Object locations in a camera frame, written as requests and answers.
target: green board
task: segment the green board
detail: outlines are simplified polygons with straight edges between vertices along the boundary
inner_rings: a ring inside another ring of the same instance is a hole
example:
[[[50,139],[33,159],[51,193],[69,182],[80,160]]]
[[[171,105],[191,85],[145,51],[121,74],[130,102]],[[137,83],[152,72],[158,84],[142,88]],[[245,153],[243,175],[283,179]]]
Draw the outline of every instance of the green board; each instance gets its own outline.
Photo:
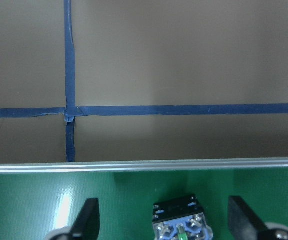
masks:
[[[195,193],[217,240],[232,240],[227,200],[240,195],[265,222],[288,226],[288,168],[0,174],[0,240],[41,240],[99,198],[100,240],[153,240],[152,204]]]

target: silver metal edge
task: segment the silver metal edge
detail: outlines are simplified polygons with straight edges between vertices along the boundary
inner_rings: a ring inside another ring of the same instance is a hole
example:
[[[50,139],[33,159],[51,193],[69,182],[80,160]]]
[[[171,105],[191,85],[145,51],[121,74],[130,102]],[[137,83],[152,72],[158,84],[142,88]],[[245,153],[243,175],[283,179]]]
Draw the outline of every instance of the silver metal edge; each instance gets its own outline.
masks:
[[[288,157],[184,159],[113,162],[0,164],[0,174],[69,172],[144,172],[288,167]]]

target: screw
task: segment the screw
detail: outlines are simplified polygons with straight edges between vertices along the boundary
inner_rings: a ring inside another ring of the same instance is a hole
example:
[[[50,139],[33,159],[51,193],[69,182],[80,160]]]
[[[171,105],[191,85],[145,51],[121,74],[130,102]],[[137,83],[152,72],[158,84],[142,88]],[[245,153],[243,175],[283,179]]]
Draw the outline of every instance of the screw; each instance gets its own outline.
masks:
[[[275,236],[277,239],[288,240],[288,233],[282,230],[277,230]]]

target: beige surface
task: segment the beige surface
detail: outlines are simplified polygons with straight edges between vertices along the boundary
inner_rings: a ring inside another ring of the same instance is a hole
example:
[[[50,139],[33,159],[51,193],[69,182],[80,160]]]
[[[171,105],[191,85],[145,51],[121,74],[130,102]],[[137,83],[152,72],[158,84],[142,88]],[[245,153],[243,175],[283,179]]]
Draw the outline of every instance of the beige surface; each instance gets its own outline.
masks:
[[[76,161],[288,157],[288,114],[80,117]]]
[[[63,118],[0,119],[0,164],[65,162]]]
[[[72,1],[76,104],[288,103],[288,1]]]
[[[62,0],[0,0],[0,108],[65,106]]]

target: blue tape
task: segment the blue tape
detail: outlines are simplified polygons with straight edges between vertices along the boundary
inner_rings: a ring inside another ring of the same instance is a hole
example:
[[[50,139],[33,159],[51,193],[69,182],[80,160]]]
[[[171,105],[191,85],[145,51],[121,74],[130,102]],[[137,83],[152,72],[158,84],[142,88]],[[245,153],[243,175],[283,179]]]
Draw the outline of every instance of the blue tape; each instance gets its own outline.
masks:
[[[64,0],[65,26],[65,121],[72,122],[75,110],[75,49],[72,35],[71,1]]]
[[[64,107],[51,108],[0,108],[0,118],[31,118],[63,114]]]
[[[68,122],[66,125],[66,161],[68,163],[75,161],[74,125],[75,120]]]
[[[82,116],[288,114],[288,103],[234,105],[80,106]]]

